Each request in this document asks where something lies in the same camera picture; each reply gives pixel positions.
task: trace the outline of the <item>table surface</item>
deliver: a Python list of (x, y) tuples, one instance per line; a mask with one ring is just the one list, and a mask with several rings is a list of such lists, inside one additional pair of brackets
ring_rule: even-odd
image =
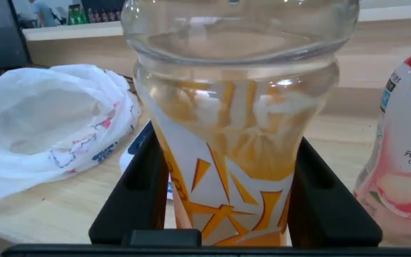
[[(147, 120), (143, 111), (136, 131), (98, 166), (0, 200), (0, 238), (12, 243), (89, 243), (88, 229), (121, 176), (118, 160), (124, 146)], [(351, 190), (369, 158), (376, 124), (375, 119), (319, 115), (305, 136)], [(175, 227), (170, 201), (165, 227)]]

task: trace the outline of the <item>plastic bottle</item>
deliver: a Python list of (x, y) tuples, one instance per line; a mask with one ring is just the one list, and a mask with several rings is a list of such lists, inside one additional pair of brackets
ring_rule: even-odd
[(374, 149), (354, 193), (386, 243), (411, 245), (411, 57), (391, 75), (380, 110)]
[(299, 143), (358, 13), (358, 0), (126, 2), (178, 227), (204, 245), (284, 244)]

